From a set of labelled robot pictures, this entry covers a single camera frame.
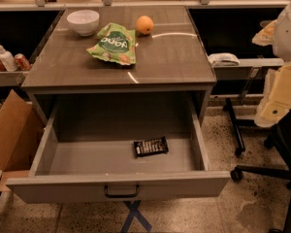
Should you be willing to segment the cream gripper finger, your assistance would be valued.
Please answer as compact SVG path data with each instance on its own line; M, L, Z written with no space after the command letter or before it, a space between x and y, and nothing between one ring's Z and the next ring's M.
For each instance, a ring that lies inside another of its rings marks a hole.
M263 29L254 35L252 43L258 46L269 46L274 41L276 21L268 23Z
M291 109L291 63L278 70L269 69L265 78L263 98L254 117L260 127L278 123Z

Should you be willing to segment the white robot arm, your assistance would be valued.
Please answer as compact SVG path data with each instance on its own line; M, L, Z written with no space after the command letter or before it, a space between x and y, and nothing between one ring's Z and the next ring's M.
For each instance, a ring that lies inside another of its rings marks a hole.
M259 46L271 45L275 56L284 64L269 70L262 98L254 118L260 127L278 123L291 109L291 1L276 20L267 24L252 39Z

